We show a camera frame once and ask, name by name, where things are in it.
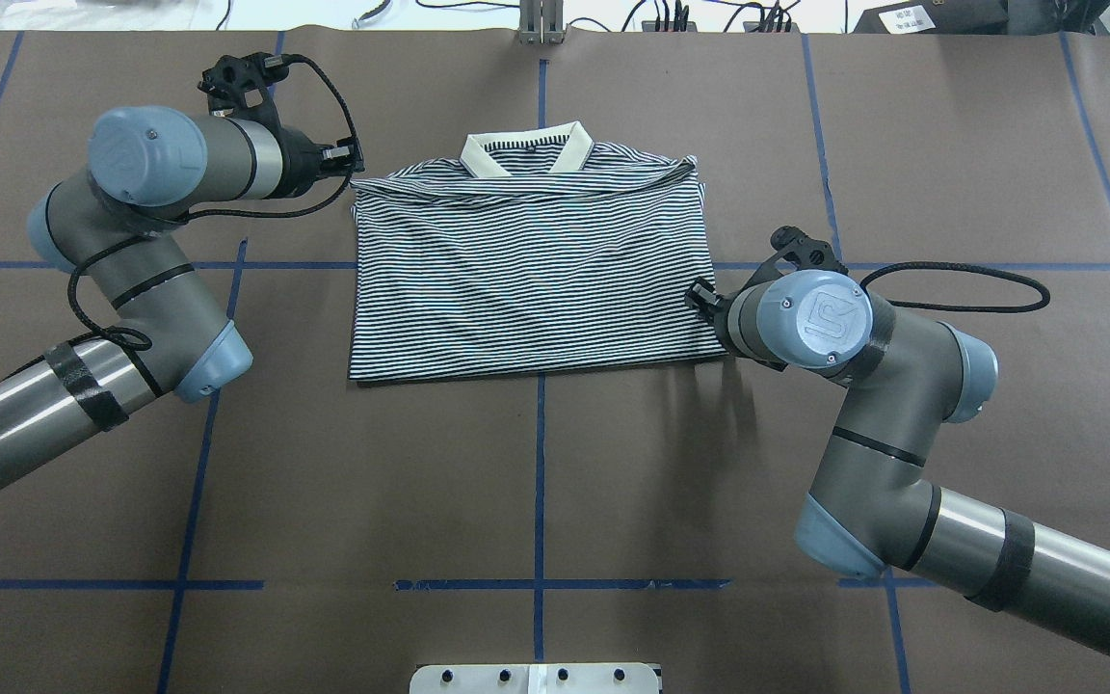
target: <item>light blue plastic cover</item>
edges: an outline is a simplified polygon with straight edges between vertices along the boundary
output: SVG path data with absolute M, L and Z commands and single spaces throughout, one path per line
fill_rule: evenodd
M 991 399 L 991 392 L 997 389 L 1000 378 L 1000 363 L 997 353 L 991 351 L 987 342 L 972 338 L 957 330 L 947 322 L 941 324 L 950 329 L 957 340 L 957 350 L 961 354 L 961 395 L 957 399 L 957 408 L 945 421 L 961 423 L 970 421 L 982 411 L 982 404 Z
M 809 557 L 851 579 L 877 579 L 885 571 L 885 562 L 829 515 L 811 493 L 803 502 L 794 541 Z
M 831 369 L 872 334 L 872 303 L 857 282 L 829 271 L 798 271 L 774 281 L 756 308 L 761 340 L 780 360 Z
M 181 201 L 208 167 L 200 128 L 168 105 L 124 105 L 92 127 L 89 171 L 115 201 L 144 208 Z
M 32 250 L 40 255 L 41 260 L 70 274 L 71 271 L 74 271 L 75 263 L 67 260 L 67 255 L 58 250 L 54 238 L 50 237 L 49 233 L 49 220 L 46 212 L 49 210 L 49 197 L 54 193 L 54 188 L 50 188 L 49 193 L 46 193 L 44 198 L 37 201 L 32 210 L 28 212 L 28 243 L 32 243 Z
M 221 390 L 221 386 L 233 379 L 239 378 L 251 368 L 254 356 L 248 350 L 234 321 L 225 324 L 221 334 L 203 352 L 194 368 L 182 376 L 178 388 L 173 390 L 184 403 L 194 403 L 199 399 L 206 399 L 213 392 Z

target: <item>striped shirt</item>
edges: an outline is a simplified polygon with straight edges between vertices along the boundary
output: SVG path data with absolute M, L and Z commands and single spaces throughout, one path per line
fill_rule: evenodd
M 683 303 L 713 278 L 697 162 L 581 123 L 471 135 L 460 159 L 353 181 L 354 381 L 722 354 Z

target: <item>white label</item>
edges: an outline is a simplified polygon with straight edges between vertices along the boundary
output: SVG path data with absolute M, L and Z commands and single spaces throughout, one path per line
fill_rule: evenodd
M 885 22 L 885 28 L 889 30 L 889 33 L 914 33 L 937 28 L 932 23 L 932 18 L 928 17 L 928 10 L 921 4 L 916 4 L 914 8 L 889 10 L 889 12 L 881 12 L 877 17 L 880 18 L 881 22 Z

